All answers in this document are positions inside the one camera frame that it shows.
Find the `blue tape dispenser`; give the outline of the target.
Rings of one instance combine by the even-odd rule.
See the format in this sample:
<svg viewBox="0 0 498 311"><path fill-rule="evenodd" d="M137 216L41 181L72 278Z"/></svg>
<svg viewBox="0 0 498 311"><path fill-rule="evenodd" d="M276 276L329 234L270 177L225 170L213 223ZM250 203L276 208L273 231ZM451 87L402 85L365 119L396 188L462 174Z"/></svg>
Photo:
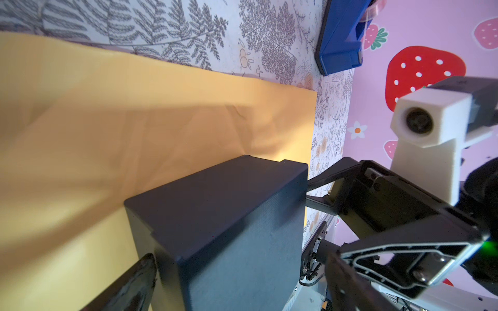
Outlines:
<svg viewBox="0 0 498 311"><path fill-rule="evenodd" d="M315 51L322 76L363 64L362 38L368 22L361 19L372 4L367 0L329 0Z"/></svg>

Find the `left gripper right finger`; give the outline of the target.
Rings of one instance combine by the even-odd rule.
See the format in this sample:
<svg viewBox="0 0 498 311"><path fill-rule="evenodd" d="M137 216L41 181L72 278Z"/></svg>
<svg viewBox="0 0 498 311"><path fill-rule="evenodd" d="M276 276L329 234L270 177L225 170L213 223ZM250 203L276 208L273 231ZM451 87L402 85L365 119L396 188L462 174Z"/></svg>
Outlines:
<svg viewBox="0 0 498 311"><path fill-rule="evenodd" d="M327 256L326 280L332 310L397 310L383 294L373 289L369 281L335 253Z"/></svg>

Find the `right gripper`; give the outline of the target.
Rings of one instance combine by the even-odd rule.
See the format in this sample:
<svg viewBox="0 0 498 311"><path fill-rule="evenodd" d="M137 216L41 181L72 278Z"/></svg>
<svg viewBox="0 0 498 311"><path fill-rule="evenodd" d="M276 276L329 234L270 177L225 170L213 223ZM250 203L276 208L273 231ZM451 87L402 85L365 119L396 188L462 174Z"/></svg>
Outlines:
<svg viewBox="0 0 498 311"><path fill-rule="evenodd" d="M408 298L463 267L497 293L497 160L459 186L455 205L373 161L345 157L307 182L307 192L342 180L338 206L329 194L306 196L306 207L341 215L357 241L340 248L357 273Z"/></svg>

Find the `aluminium front frame rail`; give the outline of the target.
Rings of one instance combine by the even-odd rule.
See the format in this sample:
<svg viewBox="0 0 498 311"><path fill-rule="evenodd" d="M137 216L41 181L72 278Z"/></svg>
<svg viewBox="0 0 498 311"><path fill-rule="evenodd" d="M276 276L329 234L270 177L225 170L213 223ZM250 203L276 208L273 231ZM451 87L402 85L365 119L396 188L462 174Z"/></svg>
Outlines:
<svg viewBox="0 0 498 311"><path fill-rule="evenodd" d="M328 301L328 285L324 277L324 264L316 259L316 252L322 241L333 238L338 218L326 216L325 219L310 232L302 250L300 279L294 287L283 310L330 310Z"/></svg>

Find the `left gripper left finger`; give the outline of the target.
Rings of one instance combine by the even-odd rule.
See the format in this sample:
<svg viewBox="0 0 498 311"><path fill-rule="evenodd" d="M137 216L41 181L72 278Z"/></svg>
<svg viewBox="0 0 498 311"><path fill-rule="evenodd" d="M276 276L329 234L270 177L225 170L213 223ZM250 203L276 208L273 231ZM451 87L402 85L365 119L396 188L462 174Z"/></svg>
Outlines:
<svg viewBox="0 0 498 311"><path fill-rule="evenodd" d="M148 253L82 310L148 310L153 298L156 273L154 255Z"/></svg>

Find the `orange wrapping paper sheet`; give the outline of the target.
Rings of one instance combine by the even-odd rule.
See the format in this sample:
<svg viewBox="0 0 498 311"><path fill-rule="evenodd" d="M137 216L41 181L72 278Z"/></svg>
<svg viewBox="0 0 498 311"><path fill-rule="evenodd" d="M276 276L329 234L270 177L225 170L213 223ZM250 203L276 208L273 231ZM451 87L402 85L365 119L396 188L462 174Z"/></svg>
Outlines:
<svg viewBox="0 0 498 311"><path fill-rule="evenodd" d="M1 309L80 310L138 260L125 199L244 154L308 163L317 94L1 34Z"/></svg>

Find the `dark grey gift box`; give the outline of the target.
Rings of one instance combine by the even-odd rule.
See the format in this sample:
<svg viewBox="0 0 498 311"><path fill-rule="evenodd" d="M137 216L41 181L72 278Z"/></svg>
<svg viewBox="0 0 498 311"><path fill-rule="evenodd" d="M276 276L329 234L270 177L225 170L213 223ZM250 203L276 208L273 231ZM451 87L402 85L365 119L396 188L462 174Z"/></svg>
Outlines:
<svg viewBox="0 0 498 311"><path fill-rule="evenodd" d="M282 310L300 278L308 166L243 155L124 201L154 310Z"/></svg>

